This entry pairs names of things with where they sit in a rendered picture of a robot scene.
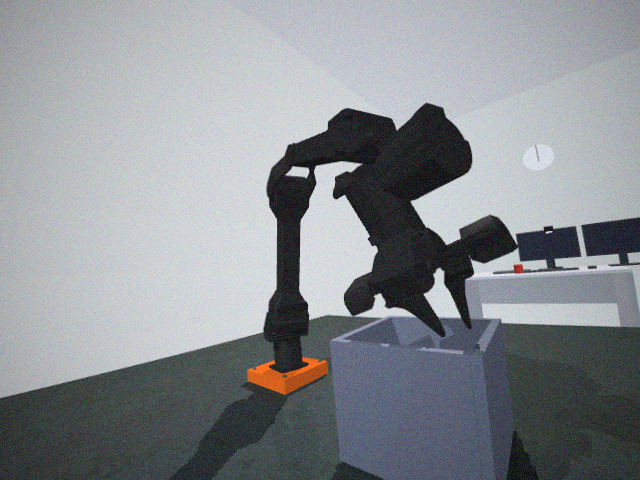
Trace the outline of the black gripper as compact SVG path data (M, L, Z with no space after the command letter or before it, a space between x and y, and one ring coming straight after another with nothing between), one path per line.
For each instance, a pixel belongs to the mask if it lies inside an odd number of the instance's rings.
M370 235L368 240L372 247L383 242L375 233L382 230L386 237L392 236L403 230L399 220L408 215L426 228L412 203L408 201L390 215L365 227ZM471 260L486 263L506 256L519 247L507 226L495 216L482 217L459 231L461 239L446 245L448 265L441 267L441 271L444 271L444 285L450 291L459 315L467 329L472 329L465 295L465 279L474 274ZM356 278L344 293L344 303L351 316L372 310L376 300L374 296L381 294L386 301L386 308L403 308L441 337L445 337L446 331L424 294L415 294L398 303L391 303L371 283L371 272Z

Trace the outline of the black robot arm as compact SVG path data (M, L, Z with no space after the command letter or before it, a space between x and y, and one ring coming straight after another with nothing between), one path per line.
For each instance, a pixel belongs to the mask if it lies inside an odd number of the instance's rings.
M300 223L317 183L316 165L339 161L363 163L335 177L333 198L345 195L367 227L469 172L472 152L444 108L427 102L399 130L392 118L346 108L325 132L287 146L266 185L277 219L277 279L263 328L274 346L269 368L282 374L309 365L299 337L309 329L308 304L299 292ZM309 168L307 178L285 175L292 166ZM376 245L370 277L391 303L430 291L437 269L448 265L438 233L409 215L399 224L403 230L390 237L375 233L383 242Z

